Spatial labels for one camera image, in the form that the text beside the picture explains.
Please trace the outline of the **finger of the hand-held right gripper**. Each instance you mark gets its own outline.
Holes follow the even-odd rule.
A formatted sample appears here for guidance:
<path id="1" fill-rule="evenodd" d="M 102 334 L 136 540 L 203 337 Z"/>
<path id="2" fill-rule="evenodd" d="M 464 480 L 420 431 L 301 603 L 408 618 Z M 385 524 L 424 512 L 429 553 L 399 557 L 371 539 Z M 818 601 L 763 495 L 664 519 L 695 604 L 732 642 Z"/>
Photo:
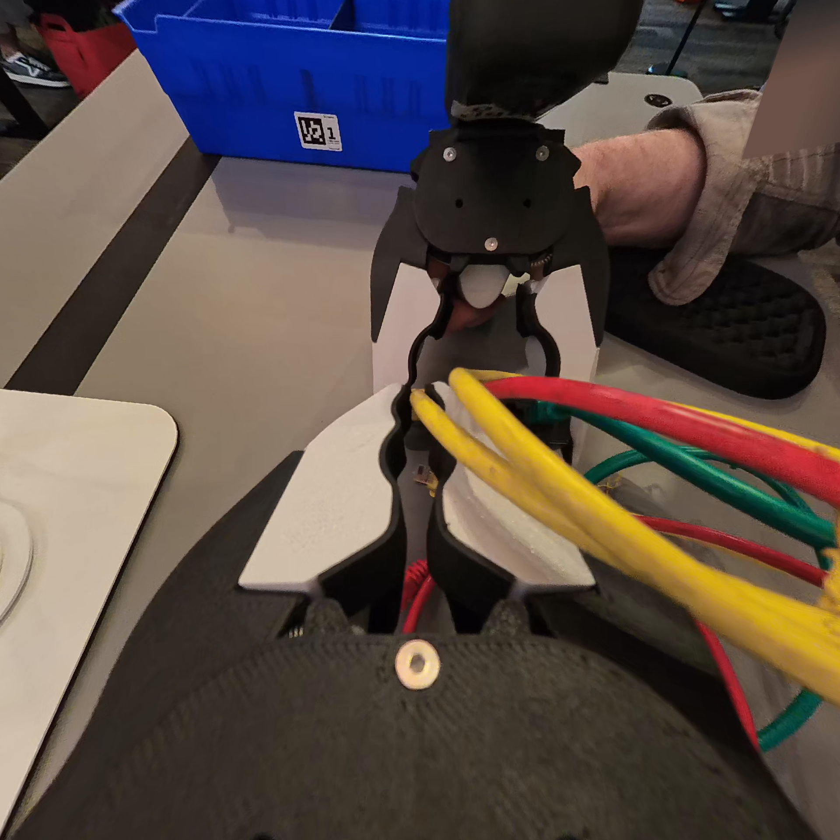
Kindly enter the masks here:
<path id="1" fill-rule="evenodd" d="M 518 331 L 526 340 L 530 375 L 590 382 L 600 349 L 595 341 L 582 269 L 528 279 L 516 293 Z"/>
<path id="2" fill-rule="evenodd" d="M 454 303 L 446 281 L 436 286 L 425 269 L 399 266 L 373 341 L 374 392 L 414 384 L 424 344 L 444 335 Z"/>

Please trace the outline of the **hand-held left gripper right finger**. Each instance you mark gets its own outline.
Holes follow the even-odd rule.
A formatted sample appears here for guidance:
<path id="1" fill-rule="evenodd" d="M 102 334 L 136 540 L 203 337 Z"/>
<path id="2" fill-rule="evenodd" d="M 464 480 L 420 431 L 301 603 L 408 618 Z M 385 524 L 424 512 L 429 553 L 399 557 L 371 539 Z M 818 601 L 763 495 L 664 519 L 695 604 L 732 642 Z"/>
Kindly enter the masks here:
<path id="1" fill-rule="evenodd" d="M 528 605 L 595 592 L 583 552 L 460 464 L 431 435 L 437 479 L 426 558 L 455 630 L 478 634 L 505 600 Z"/>

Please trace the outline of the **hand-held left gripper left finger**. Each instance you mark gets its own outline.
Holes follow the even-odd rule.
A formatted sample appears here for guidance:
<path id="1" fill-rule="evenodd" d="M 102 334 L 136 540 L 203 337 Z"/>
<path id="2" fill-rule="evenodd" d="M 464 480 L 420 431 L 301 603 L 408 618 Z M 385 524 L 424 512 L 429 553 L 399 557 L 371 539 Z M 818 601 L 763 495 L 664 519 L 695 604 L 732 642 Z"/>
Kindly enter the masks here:
<path id="1" fill-rule="evenodd" d="M 348 616 L 368 608 L 371 633 L 396 630 L 407 556 L 397 480 L 410 414 L 406 386 L 390 384 L 305 447 L 239 587 L 325 597 Z"/>

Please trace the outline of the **black network switch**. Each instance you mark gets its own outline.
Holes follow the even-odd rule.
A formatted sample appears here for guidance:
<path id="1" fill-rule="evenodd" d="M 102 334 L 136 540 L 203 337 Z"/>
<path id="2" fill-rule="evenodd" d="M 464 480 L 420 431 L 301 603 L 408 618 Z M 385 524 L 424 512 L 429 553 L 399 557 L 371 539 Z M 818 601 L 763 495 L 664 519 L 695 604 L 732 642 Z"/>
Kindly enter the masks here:
<path id="1" fill-rule="evenodd" d="M 443 382 L 426 383 L 421 389 L 444 411 L 455 409 L 456 395 Z M 427 464 L 435 473 L 449 475 L 455 468 L 452 456 L 419 420 L 410 403 L 412 388 L 404 385 L 398 389 L 392 407 L 402 426 L 403 441 L 407 450 L 427 453 Z M 538 406 L 538 401 L 525 399 L 504 399 L 502 405 L 534 434 L 542 443 L 571 464 L 574 441 L 571 431 L 571 416 L 557 406 Z"/>

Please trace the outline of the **person's right forearm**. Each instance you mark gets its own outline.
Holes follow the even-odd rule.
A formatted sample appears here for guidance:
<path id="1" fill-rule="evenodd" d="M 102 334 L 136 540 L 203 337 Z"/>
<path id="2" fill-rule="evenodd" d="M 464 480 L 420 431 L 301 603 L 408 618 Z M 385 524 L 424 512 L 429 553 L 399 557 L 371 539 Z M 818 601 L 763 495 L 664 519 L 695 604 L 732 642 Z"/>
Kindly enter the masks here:
<path id="1" fill-rule="evenodd" d="M 665 251 L 647 283 L 666 305 L 698 299 L 730 256 L 838 242 L 838 143 L 745 157 L 762 94 L 670 106 L 644 132 L 574 149 L 574 184 L 589 188 L 606 243 Z"/>

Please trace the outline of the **person's right hand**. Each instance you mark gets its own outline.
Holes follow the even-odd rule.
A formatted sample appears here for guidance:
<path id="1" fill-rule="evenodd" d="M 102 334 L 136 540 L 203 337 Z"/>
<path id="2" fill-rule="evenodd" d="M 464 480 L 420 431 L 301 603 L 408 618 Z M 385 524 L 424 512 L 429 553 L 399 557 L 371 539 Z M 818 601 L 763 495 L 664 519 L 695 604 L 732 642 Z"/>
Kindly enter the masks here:
<path id="1" fill-rule="evenodd" d="M 433 277 L 440 297 L 431 335 L 472 329 L 488 321 L 504 301 L 509 272 L 501 266 L 468 266 L 459 274 Z"/>

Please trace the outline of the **black foam wrist pad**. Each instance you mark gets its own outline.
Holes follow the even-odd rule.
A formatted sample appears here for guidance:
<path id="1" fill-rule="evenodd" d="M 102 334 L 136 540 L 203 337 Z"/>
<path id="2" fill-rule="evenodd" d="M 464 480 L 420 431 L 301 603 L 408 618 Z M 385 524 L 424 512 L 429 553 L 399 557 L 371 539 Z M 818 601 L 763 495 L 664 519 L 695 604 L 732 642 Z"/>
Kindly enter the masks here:
<path id="1" fill-rule="evenodd" d="M 606 332 L 742 396 L 781 400 L 813 382 L 826 318 L 810 291 L 730 256 L 697 299 L 667 305 L 648 284 L 664 257 L 662 249 L 610 249 Z"/>

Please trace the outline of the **black floor lamp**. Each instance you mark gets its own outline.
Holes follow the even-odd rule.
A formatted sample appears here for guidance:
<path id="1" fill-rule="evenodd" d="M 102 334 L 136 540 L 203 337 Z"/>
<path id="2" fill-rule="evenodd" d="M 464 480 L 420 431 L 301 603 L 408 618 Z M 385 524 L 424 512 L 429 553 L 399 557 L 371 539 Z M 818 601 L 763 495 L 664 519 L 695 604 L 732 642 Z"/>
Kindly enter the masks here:
<path id="1" fill-rule="evenodd" d="M 694 11 L 686 29 L 685 29 L 685 31 L 683 32 L 683 34 L 682 34 L 682 36 L 679 40 L 679 43 L 678 43 L 677 47 L 675 48 L 675 51 L 674 51 L 673 55 L 669 58 L 668 61 L 660 61 L 660 62 L 657 62 L 657 63 L 654 63 L 654 64 L 650 65 L 645 71 L 647 75 L 654 76 L 654 77 L 687 78 L 687 75 L 684 71 L 682 71 L 682 70 L 676 71 L 676 66 L 679 62 L 679 58 L 681 57 L 681 54 L 683 53 L 683 51 L 686 47 L 686 44 L 687 44 L 693 30 L 697 26 L 698 19 L 701 16 L 703 10 L 705 9 L 707 3 L 708 3 L 708 1 L 698 1 L 698 2 L 696 2 L 695 11 Z"/>

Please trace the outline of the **large blue plastic bin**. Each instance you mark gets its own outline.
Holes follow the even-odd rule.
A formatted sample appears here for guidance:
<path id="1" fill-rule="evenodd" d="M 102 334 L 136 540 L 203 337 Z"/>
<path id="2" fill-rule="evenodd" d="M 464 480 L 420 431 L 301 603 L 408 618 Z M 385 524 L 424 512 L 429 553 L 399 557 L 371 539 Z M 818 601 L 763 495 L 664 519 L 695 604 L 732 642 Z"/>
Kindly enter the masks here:
<path id="1" fill-rule="evenodd" d="M 407 172 L 447 127 L 447 1 L 131 1 L 115 8 L 196 147 Z"/>

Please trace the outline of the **red fabric bag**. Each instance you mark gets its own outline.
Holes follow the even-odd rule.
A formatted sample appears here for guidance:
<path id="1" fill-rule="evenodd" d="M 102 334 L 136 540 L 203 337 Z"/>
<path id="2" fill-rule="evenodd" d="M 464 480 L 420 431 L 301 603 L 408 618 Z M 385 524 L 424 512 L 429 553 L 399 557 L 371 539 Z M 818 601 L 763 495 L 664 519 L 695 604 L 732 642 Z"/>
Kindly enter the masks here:
<path id="1" fill-rule="evenodd" d="M 42 14 L 36 27 L 79 99 L 92 93 L 137 49 L 123 23 L 77 32 L 63 17 Z"/>

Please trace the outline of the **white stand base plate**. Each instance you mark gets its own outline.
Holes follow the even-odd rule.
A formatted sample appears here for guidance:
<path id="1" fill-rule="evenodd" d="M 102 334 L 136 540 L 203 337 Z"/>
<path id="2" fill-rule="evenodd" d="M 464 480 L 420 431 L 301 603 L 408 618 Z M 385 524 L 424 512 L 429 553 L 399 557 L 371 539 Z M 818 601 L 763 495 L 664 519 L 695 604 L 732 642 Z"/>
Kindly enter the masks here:
<path id="1" fill-rule="evenodd" d="M 26 587 L 1 626 L 2 828 L 177 444 L 153 405 L 2 390 L 1 501 L 34 541 Z"/>

